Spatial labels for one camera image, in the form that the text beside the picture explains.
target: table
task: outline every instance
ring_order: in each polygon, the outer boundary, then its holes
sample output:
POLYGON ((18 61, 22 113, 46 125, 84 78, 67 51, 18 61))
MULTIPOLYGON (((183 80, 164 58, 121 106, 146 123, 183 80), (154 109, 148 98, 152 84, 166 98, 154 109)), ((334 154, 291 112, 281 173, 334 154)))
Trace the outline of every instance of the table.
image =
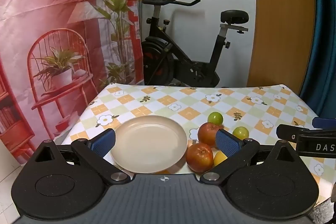
MULTIPOLYGON (((244 126, 251 138, 270 145, 278 140, 276 128, 279 124, 313 129, 311 122, 316 117, 285 85, 186 88, 110 84, 89 104, 63 144, 70 144, 78 138, 91 139, 107 128, 116 129, 123 122, 144 115, 171 118, 184 128, 188 139, 197 141, 198 128, 214 111, 222 113, 227 131, 232 133, 236 127, 244 126)), ((116 165, 109 153, 104 158, 116 165)), ((330 197, 336 181, 335 159, 302 159, 319 185, 318 203, 321 203, 330 197)), ((176 173, 192 171, 184 161, 180 161, 162 172, 176 173)))

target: gray gripper base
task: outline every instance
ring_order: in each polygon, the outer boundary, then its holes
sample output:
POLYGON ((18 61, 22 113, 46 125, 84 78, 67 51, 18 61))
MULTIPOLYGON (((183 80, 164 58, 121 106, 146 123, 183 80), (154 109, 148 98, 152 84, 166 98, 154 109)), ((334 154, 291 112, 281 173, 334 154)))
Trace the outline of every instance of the gray gripper base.
MULTIPOLYGON (((234 208, 217 186, 193 174, 139 174, 125 185, 110 187, 101 201, 70 219, 40 221, 22 216, 15 224, 268 224, 234 208)), ((313 224, 307 217, 277 224, 313 224)))

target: red apple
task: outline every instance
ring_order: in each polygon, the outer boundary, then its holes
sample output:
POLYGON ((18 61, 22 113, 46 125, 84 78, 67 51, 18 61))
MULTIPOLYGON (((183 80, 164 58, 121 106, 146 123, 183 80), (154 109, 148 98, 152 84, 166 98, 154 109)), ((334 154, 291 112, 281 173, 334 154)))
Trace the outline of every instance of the red apple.
POLYGON ((196 173, 209 171, 213 166, 213 153, 209 145, 195 143, 187 149, 186 161, 196 173))
POLYGON ((223 125, 217 125, 213 122, 202 124, 197 133, 199 142, 210 145, 210 147, 215 147, 216 133, 220 128, 224 128, 223 125))

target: exercise bike flywheel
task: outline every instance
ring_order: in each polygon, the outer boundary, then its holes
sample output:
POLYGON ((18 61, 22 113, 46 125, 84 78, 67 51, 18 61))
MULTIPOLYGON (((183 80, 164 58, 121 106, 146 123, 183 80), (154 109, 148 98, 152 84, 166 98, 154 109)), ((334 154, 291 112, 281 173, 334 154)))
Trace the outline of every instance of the exercise bike flywheel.
POLYGON ((165 45, 160 41, 144 41, 141 43, 143 53, 143 77, 145 85, 169 85, 173 80, 174 74, 174 58, 173 55, 168 52, 163 58, 159 68, 157 65, 161 53, 164 51, 165 45))

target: chair backrest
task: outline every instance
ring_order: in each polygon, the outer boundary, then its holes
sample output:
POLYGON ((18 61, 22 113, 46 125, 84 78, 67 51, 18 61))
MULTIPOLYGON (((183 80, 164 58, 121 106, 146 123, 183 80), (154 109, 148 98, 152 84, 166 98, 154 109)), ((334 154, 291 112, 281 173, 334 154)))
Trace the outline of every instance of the chair backrest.
MULTIPOLYGON (((78 55, 84 56, 85 58, 79 59, 78 62, 73 65, 74 71, 82 69, 91 73, 88 49, 83 37, 78 32, 70 29, 61 28, 51 30, 39 37, 28 53, 28 74, 36 100, 36 85, 41 86, 42 84, 44 91, 48 91, 51 88, 50 78, 46 79, 45 75, 34 76, 46 67, 44 64, 45 61, 41 60, 41 58, 53 56, 52 48, 55 48, 57 51, 70 49, 73 52, 77 52, 78 55)), ((38 88, 38 90, 39 94, 43 93, 43 90, 40 88, 38 88)))

